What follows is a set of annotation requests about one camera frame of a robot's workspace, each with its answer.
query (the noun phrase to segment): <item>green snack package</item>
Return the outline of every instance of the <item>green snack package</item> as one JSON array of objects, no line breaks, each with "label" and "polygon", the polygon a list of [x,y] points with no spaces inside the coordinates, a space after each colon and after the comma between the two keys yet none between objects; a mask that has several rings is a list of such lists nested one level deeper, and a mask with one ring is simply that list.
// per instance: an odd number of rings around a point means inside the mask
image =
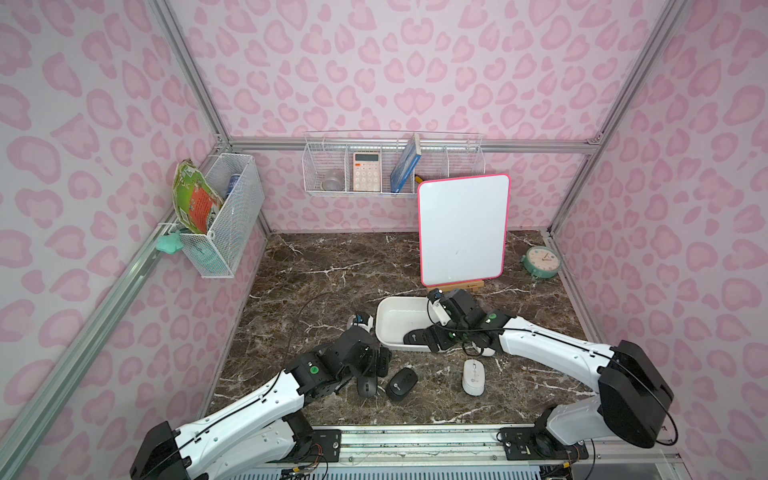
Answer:
[{"label": "green snack package", "polygon": [[208,233],[224,204],[221,196],[210,187],[189,159],[176,167],[173,199],[179,221],[192,233]]}]

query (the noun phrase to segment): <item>pink spotted wallpaper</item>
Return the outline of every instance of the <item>pink spotted wallpaper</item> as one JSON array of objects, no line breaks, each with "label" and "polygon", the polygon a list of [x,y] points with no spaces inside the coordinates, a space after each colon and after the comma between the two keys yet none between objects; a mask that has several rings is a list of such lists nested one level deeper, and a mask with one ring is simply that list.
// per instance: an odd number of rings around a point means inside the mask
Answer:
[{"label": "pink spotted wallpaper", "polygon": [[206,280],[181,252],[164,256],[20,479],[128,478],[150,428],[199,419],[264,240],[256,227],[233,279]]},{"label": "pink spotted wallpaper", "polygon": [[233,136],[590,138],[661,0],[172,0]]},{"label": "pink spotted wallpaper", "polygon": [[[304,191],[302,152],[251,153],[266,194],[262,212],[273,231],[391,232],[419,228],[414,197],[311,197]],[[583,160],[580,154],[486,154],[486,173],[510,174],[512,178],[507,227],[548,227]]]},{"label": "pink spotted wallpaper", "polygon": [[672,385],[697,480],[765,478],[768,3],[698,0],[558,235]]},{"label": "pink spotted wallpaper", "polygon": [[141,0],[0,4],[2,436],[213,139]]}]

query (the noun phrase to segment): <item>wire basket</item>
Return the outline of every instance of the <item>wire basket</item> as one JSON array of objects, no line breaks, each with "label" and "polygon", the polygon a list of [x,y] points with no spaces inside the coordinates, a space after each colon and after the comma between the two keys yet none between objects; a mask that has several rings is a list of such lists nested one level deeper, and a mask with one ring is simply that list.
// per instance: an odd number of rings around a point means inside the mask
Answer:
[{"label": "wire basket", "polygon": [[[405,150],[413,132],[384,131],[329,131],[308,132],[302,157],[304,188],[314,196],[343,197],[415,197],[414,177],[398,193],[392,192],[389,176],[395,169],[400,154]],[[471,177],[485,173],[485,159],[482,154],[482,136],[477,134],[442,134],[419,132],[422,157],[416,164],[414,174],[423,180]],[[353,190],[353,159],[356,152],[374,152],[381,158],[381,191],[355,192]],[[323,181],[330,176],[343,176],[343,190],[324,190]]]},{"label": "wire basket", "polygon": [[240,179],[224,201],[208,233],[182,233],[182,249],[203,278],[233,278],[253,225],[264,203],[264,192],[253,157],[221,154],[205,179],[224,198],[232,175]]}]

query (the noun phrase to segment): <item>marble tabletop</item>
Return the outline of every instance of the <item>marble tabletop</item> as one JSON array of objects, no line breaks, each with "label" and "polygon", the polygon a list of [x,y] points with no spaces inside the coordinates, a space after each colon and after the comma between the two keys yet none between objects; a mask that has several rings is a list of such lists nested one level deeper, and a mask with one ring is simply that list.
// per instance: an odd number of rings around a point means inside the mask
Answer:
[{"label": "marble tabletop", "polygon": [[[520,259],[539,232],[509,232],[503,274],[473,293],[486,311],[501,308],[576,338],[585,339],[560,280],[535,280]],[[308,304],[300,318],[302,305]],[[357,311],[376,314],[387,296],[425,296],[419,279],[417,233],[274,234],[270,238],[209,413],[252,392],[277,374],[283,357],[333,341]],[[286,350],[288,338],[295,333]],[[497,354],[479,358],[485,366],[485,392],[462,389],[467,356],[455,347],[446,353],[393,352],[389,375],[405,366],[419,382],[401,403],[383,392],[363,399],[354,380],[339,395],[307,406],[313,425],[396,425],[435,423],[532,422],[544,407],[585,399],[586,386],[542,364]]]}]

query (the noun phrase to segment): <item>book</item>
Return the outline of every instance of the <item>book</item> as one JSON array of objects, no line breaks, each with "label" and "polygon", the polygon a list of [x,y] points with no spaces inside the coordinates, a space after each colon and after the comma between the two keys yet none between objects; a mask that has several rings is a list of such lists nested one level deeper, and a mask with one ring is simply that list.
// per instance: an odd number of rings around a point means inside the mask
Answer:
[{"label": "book", "polygon": [[406,181],[413,175],[413,170],[416,168],[416,164],[421,157],[422,145],[419,140],[419,134],[413,134],[405,150],[400,155],[400,159],[397,160],[395,169],[389,175],[389,186],[392,193],[400,193]]}]

